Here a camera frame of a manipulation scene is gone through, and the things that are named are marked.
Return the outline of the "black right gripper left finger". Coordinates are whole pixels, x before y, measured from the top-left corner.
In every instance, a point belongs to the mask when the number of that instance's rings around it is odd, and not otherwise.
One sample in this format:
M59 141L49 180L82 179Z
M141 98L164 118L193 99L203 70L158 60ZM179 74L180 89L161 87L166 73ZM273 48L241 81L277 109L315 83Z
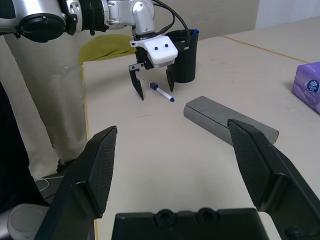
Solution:
M96 133L66 171L35 235L37 240L86 240L106 211L117 127Z

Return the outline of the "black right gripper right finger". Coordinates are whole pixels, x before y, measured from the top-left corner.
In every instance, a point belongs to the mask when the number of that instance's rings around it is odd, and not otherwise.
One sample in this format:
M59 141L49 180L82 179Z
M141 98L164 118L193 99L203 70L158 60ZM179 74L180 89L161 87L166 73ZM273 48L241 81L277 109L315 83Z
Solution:
M281 239L320 238L320 200L294 164L253 125L230 119L237 165L250 198Z

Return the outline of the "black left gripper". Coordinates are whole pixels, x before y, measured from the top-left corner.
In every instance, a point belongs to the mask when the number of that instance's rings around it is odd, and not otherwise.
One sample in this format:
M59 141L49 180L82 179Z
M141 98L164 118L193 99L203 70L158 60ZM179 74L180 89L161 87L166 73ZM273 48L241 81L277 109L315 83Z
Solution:
M132 64L128 66L130 79L132 82L132 85L136 92L138 93L139 97L144 100L143 90L141 86L140 80L136 76L136 72L139 72L141 68L145 68L146 70L150 70L153 68L153 64L151 63L148 52L142 48L142 47L136 47L136 64ZM174 73L172 71L171 65L167 66L166 69L166 77L169 85L169 89L172 92L175 87L175 79L174 79Z

